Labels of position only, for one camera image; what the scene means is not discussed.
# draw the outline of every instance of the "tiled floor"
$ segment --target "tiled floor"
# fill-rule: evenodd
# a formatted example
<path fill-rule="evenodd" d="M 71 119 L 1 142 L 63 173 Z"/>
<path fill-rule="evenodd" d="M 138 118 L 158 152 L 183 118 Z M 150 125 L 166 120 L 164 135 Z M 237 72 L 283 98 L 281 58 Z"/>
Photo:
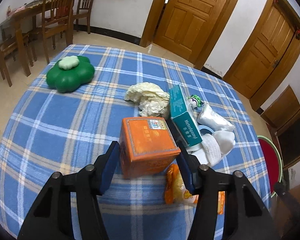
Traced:
<path fill-rule="evenodd" d="M 185 59 L 154 44 L 150 45 L 147 48 L 143 48 L 138 45 L 117 40 L 111 37 L 102 36 L 94 33 L 88 35 L 85 32 L 75 32 L 74 43 L 93 44 L 93 45 L 101 45 L 101 46 L 138 51 L 138 52 L 147 53 L 157 57 L 167 58 L 176 61 L 178 63 L 193 67 L 193 64 L 186 61 Z M 56 37 L 56 50 L 52 49 L 52 44 L 51 46 L 49 46 L 50 58 L 56 56 L 65 47 L 66 47 L 65 39 L 64 38 L 60 39 L 60 37 Z M 12 87 L 9 88 L 6 80 L 3 81 L 0 76 L 0 140 L 4 132 L 5 126 L 10 118 L 10 115 L 15 105 L 19 101 L 20 97 L 26 91 L 28 85 L 37 77 L 37 75 L 47 65 L 43 53 L 42 43 L 40 43 L 39 41 L 35 43 L 35 48 L 36 48 L 38 60 L 37 62 L 34 62 L 34 66 L 30 68 L 31 75 L 29 77 L 26 77 L 23 73 L 23 69 L 18 61 L 18 54 L 17 54 L 16 62 L 14 62 L 12 58 L 8 59 L 6 62 L 12 80 Z M 239 96 L 247 110 L 247 113 L 250 115 L 251 122 L 256 130 L 256 133 L 270 138 L 270 134 L 266 127 L 266 123 L 263 121 L 263 119 L 261 119 L 261 117 L 257 113 L 255 113 L 251 109 L 249 100 L 242 95 Z"/>

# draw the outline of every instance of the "round table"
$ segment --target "round table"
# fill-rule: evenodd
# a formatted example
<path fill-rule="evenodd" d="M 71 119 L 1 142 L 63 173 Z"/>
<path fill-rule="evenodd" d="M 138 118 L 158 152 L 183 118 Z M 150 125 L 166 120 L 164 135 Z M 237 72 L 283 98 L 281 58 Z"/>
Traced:
<path fill-rule="evenodd" d="M 50 90 L 45 74 L 64 56 L 83 55 L 95 67 L 91 83 L 73 93 Z M 7 124 L 0 143 L 0 222 L 14 237 L 37 194 L 55 171 L 79 171 L 119 139 L 124 117 L 138 116 L 138 105 L 124 101 L 130 85 L 152 82 L 168 91 L 179 84 L 197 94 L 235 125 L 235 148 L 213 167 L 241 170 L 269 208 L 270 187 L 257 135 L 234 89 L 227 83 L 176 62 L 91 45 L 70 45 L 33 81 Z M 98 198 L 109 239 L 186 239 L 195 208 L 166 205 L 165 174 L 127 180 L 118 163 L 111 186 Z M 75 194 L 71 198 L 74 235 L 81 239 Z M 220 239 L 223 215 L 215 238 Z"/>

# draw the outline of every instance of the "red stool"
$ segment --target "red stool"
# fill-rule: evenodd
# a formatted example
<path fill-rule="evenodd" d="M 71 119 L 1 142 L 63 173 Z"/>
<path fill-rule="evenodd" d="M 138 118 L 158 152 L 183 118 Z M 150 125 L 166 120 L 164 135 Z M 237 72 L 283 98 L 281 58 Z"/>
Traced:
<path fill-rule="evenodd" d="M 274 192 L 274 184 L 281 182 L 282 177 L 282 162 L 280 154 L 276 146 L 267 137 L 258 135 L 258 140 L 265 157 L 266 166 L 268 170 L 268 177 L 270 183 L 271 197 L 276 193 Z"/>

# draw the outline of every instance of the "door handle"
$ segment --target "door handle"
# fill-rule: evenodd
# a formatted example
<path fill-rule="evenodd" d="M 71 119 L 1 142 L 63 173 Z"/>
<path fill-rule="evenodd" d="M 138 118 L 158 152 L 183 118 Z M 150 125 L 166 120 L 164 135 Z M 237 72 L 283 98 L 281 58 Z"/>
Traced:
<path fill-rule="evenodd" d="M 279 60 L 276 59 L 276 60 L 274 61 L 272 67 L 273 67 L 273 68 L 276 68 L 278 64 L 279 64 Z"/>

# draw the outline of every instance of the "teal medicine box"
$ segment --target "teal medicine box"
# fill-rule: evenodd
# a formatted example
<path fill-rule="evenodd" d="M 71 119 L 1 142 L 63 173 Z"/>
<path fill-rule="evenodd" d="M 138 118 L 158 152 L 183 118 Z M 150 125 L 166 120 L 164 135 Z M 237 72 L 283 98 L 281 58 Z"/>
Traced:
<path fill-rule="evenodd" d="M 170 115 L 174 125 L 182 135 L 188 146 L 202 142 L 193 110 L 187 102 L 185 95 L 179 85 L 169 90 L 170 94 Z"/>

